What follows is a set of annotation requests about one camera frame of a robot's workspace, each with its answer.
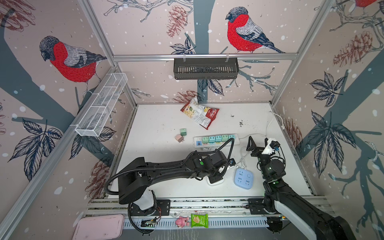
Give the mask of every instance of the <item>white cable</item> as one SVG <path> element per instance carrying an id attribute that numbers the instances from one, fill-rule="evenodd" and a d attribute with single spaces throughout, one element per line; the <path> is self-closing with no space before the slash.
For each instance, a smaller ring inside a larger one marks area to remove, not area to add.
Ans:
<path id="1" fill-rule="evenodd" d="M 284 126 L 283 118 L 282 118 L 280 115 L 278 115 L 278 114 L 276 114 L 276 113 L 274 113 L 274 112 L 272 112 L 272 111 L 270 111 L 270 113 L 272 113 L 272 114 L 274 114 L 274 115 L 276 115 L 276 116 L 279 116 L 279 117 L 281 118 L 281 128 L 284 130 L 284 129 L 285 129 L 285 126 Z M 247 138 L 247 137 L 252 136 L 252 135 L 259 135 L 259 136 L 262 136 L 262 137 L 267 137 L 266 135 L 267 135 L 267 133 L 268 133 L 269 125 L 271 125 L 271 123 L 273 122 L 274 119 L 275 119 L 275 117 L 272 118 L 272 120 L 269 122 L 267 128 L 265 129 L 265 135 L 260 134 L 260 133 L 253 133 L 253 134 L 250 134 L 250 135 L 248 135 L 248 136 L 246 136 L 246 137 L 239 138 L 239 140 L 244 139 L 244 138 Z"/>
<path id="2" fill-rule="evenodd" d="M 246 137 L 239 138 L 239 140 L 244 139 L 244 138 L 247 138 L 247 137 L 252 136 L 252 135 L 259 135 L 259 136 L 262 136 L 262 137 L 266 137 L 265 135 L 260 134 L 260 133 L 252 133 L 252 134 L 249 134 L 249 135 L 246 136 Z"/>
<path id="3" fill-rule="evenodd" d="M 247 154 L 245 156 L 243 156 L 242 150 L 244 148 L 246 148 L 246 147 L 240 148 L 241 159 L 240 159 L 240 161 L 238 163 L 236 163 L 236 166 L 239 167 L 239 168 L 247 169 L 247 164 L 245 162 L 245 158 L 250 154 L 250 152 L 247 152 Z"/>

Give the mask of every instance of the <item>power strip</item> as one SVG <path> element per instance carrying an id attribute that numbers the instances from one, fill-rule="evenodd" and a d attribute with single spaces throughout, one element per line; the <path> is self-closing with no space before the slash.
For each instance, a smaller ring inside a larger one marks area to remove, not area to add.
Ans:
<path id="1" fill-rule="evenodd" d="M 253 186 L 253 173 L 248 170 L 238 168 L 236 170 L 235 185 L 244 189 L 250 189 Z"/>
<path id="2" fill-rule="evenodd" d="M 233 134 L 222 134 L 222 135 L 214 135 L 214 136 L 201 136 L 201 137 L 194 137 L 194 146 L 196 148 L 199 147 L 220 147 L 225 143 L 228 139 L 234 138 L 235 142 L 234 145 L 239 145 L 240 140 L 236 133 Z"/>

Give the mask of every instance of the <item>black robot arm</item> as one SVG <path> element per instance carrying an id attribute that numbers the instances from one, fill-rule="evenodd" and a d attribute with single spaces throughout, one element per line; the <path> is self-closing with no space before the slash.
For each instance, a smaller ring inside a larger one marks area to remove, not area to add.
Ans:
<path id="1" fill-rule="evenodd" d="M 152 170 L 130 172 L 118 177 L 119 203 L 128 204 L 134 202 L 152 184 L 175 178 L 196 178 L 197 180 L 202 180 L 205 176 L 208 176 L 209 181 L 215 183 L 223 179 L 220 176 L 219 169 L 226 167 L 227 164 L 228 160 L 221 151 L 213 155 L 193 153 L 186 161 L 165 163 L 145 162 L 143 157 L 136 158 L 120 172 L 136 168 L 151 168 Z M 166 169 L 166 167 L 174 165 L 181 166 Z"/>
<path id="2" fill-rule="evenodd" d="M 269 147 L 277 149 L 280 144 L 272 141 Z M 285 175 L 285 159 L 262 154 L 263 150 L 263 147 L 257 147 L 252 137 L 249 137 L 247 151 L 252 151 L 251 156 L 258 158 L 258 165 L 265 180 L 263 206 L 266 211 L 280 212 L 309 239 L 356 239 L 346 220 L 319 210 L 293 191 L 282 179 Z"/>

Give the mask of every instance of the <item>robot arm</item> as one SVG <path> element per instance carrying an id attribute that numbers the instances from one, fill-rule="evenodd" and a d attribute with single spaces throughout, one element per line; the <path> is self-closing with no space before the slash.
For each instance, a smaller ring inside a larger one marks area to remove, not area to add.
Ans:
<path id="1" fill-rule="evenodd" d="M 168 166 L 177 164 L 181 166 L 166 169 Z M 221 151 L 217 151 L 213 155 L 196 153 L 192 154 L 185 161 L 165 163 L 145 162 L 143 157 L 136 158 L 120 172 L 126 172 L 139 167 L 151 170 L 130 172 L 118 177 L 119 203 L 128 204 L 135 202 L 142 197 L 147 187 L 157 182 L 175 178 L 196 178 L 201 180 L 207 176 L 211 183 L 215 183 L 223 179 L 220 176 L 219 169 L 227 166 L 227 164 L 228 160 Z"/>
<path id="2" fill-rule="evenodd" d="M 232 141 L 232 145 L 227 159 L 220 150 L 230 141 Z M 139 204 L 140 202 L 140 205 L 147 209 L 152 202 L 156 201 L 153 194 L 148 192 L 144 194 L 144 192 L 148 186 L 157 182 L 175 178 L 202 180 L 206 176 L 211 183 L 221 180 L 227 166 L 233 161 L 230 159 L 233 141 L 233 138 L 229 139 L 213 152 L 192 152 L 186 159 L 178 162 L 153 163 L 145 162 L 143 157 L 136 158 L 121 172 L 106 181 L 104 190 L 108 194 L 118 194 L 120 204 L 132 202 Z M 286 216 L 310 240 L 356 240 L 346 220 L 341 217 L 332 217 L 317 209 L 283 181 L 285 159 L 272 156 L 279 147 L 280 144 L 275 139 L 265 139 L 265 147 L 257 147 L 252 137 L 248 139 L 247 151 L 252 151 L 251 156 L 258 158 L 258 165 L 265 180 L 263 182 L 265 189 L 263 208 L 268 212 L 278 211 Z M 108 189 L 108 185 L 115 178 L 118 178 L 119 192 L 112 192 Z"/>
<path id="3" fill-rule="evenodd" d="M 342 217 L 332 217 L 299 196 L 282 177 L 285 175 L 285 160 L 271 157 L 280 144 L 275 139 L 265 139 L 266 147 L 257 147 L 252 137 L 248 139 L 247 151 L 258 158 L 258 165 L 265 180 L 263 205 L 266 211 L 286 216 L 308 239 L 355 240 L 349 224 Z"/>

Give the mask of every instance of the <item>white wire basket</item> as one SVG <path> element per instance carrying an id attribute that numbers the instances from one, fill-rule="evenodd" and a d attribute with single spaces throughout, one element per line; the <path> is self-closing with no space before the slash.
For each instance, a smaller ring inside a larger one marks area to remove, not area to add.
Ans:
<path id="1" fill-rule="evenodd" d="M 112 73 L 109 76 L 75 129 L 80 136 L 100 135 L 126 83 L 125 73 Z"/>

